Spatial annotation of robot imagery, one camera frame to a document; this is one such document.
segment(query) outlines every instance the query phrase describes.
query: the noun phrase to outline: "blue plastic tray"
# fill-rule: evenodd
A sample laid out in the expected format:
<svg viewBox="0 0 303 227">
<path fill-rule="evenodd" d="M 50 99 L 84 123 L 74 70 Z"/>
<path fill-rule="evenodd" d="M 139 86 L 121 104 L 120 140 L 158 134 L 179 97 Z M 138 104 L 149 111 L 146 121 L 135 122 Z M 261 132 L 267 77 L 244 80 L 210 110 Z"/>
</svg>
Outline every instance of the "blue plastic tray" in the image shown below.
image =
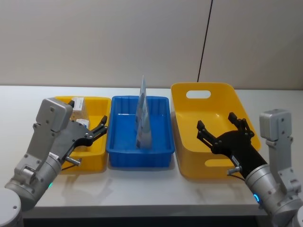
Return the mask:
<svg viewBox="0 0 303 227">
<path fill-rule="evenodd" d="M 147 96 L 152 149 L 136 148 L 135 115 L 138 96 L 112 98 L 106 150 L 114 167 L 168 167 L 175 151 L 169 100 Z"/>
</svg>

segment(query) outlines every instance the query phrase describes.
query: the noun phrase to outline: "white wall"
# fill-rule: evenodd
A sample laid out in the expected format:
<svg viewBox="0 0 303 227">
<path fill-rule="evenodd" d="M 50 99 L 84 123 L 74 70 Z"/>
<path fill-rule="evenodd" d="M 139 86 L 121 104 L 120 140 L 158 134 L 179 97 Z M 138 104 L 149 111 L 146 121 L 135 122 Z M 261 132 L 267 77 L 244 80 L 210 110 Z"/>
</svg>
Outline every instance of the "white wall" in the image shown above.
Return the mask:
<svg viewBox="0 0 303 227">
<path fill-rule="evenodd" d="M 303 89 L 303 1 L 214 0 L 199 81 Z"/>
<path fill-rule="evenodd" d="M 196 81 L 210 0 L 1 0 L 0 84 Z"/>
</svg>

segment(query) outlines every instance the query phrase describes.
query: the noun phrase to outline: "table surface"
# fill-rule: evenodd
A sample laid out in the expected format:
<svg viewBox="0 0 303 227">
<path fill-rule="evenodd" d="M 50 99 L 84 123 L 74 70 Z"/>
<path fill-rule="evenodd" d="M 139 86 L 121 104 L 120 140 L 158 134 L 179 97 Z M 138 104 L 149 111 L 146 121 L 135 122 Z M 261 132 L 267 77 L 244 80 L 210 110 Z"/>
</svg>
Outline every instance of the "table surface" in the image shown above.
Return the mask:
<svg viewBox="0 0 303 227">
<path fill-rule="evenodd" d="M 237 90 L 257 134 L 259 114 L 266 110 L 290 110 L 293 121 L 292 162 L 303 182 L 303 91 Z M 138 88 L 0 86 L 2 143 L 0 185 L 13 176 L 33 134 L 32 125 L 41 101 L 53 96 L 138 95 Z M 170 89 L 147 89 L 149 96 L 165 96 Z M 261 139 L 260 153 L 268 161 L 268 148 Z M 179 172 L 176 156 L 169 169 L 107 168 L 97 174 L 61 174 L 28 218 L 130 217 L 130 216 L 265 215 L 244 182 L 186 180 Z"/>
</svg>

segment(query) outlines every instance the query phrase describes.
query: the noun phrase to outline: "yellow plastic basket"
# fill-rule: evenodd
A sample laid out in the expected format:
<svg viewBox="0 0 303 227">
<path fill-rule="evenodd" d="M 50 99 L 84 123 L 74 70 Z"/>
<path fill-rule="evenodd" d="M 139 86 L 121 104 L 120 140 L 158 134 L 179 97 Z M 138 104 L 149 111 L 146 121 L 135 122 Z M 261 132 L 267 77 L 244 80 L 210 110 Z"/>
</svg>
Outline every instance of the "yellow plastic basket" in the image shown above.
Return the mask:
<svg viewBox="0 0 303 227">
<path fill-rule="evenodd" d="M 210 96 L 188 98 L 188 91 L 209 91 Z M 226 156 L 213 154 L 198 140 L 196 126 L 198 120 L 202 120 L 207 130 L 218 137 L 236 130 L 228 120 L 228 114 L 234 112 L 238 118 L 246 118 L 255 132 L 235 90 L 224 83 L 177 83 L 171 86 L 171 94 L 172 127 L 180 172 L 184 177 L 197 180 L 226 178 L 232 162 Z M 251 143 L 256 150 L 260 149 L 257 135 Z"/>
<path fill-rule="evenodd" d="M 56 98 L 65 103 L 69 103 L 73 96 L 61 96 Z M 95 128 L 100 123 L 101 118 L 104 115 L 108 117 L 106 123 L 106 125 L 108 125 L 111 99 L 101 97 L 84 97 L 84 100 L 89 115 L 89 129 L 91 130 Z M 106 140 L 107 134 L 96 140 L 90 147 L 77 147 L 71 153 L 71 157 L 75 159 L 81 158 L 81 165 L 67 169 L 66 171 L 102 171 L 107 164 L 107 153 L 105 151 Z M 65 162 L 62 168 L 70 165 L 70 163 Z"/>
</svg>

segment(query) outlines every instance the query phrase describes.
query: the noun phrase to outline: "robotic arm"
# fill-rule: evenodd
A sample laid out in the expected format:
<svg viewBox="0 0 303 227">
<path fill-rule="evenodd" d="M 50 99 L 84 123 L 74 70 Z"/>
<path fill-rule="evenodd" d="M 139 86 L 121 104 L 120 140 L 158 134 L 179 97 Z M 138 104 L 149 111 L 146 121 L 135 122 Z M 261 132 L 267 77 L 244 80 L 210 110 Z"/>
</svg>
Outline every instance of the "robotic arm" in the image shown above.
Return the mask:
<svg viewBox="0 0 303 227">
<path fill-rule="evenodd" d="M 48 189 L 67 161 L 79 166 L 81 160 L 69 155 L 78 146 L 91 146 L 106 134 L 107 117 L 93 130 L 70 121 L 74 102 L 63 103 L 55 98 L 42 101 L 34 134 L 26 154 L 14 170 L 14 176 L 0 190 L 0 226 L 23 226 L 21 211 L 32 209 Z"/>
<path fill-rule="evenodd" d="M 254 149 L 254 133 L 245 119 L 230 113 L 229 121 L 237 130 L 216 138 L 198 121 L 197 138 L 214 154 L 226 155 L 235 165 L 228 174 L 239 172 L 257 202 L 280 227 L 303 227 L 303 202 L 298 196 L 301 184 L 291 166 L 291 115 L 285 110 L 272 110 L 260 115 L 261 137 L 269 146 L 270 165 Z"/>
</svg>

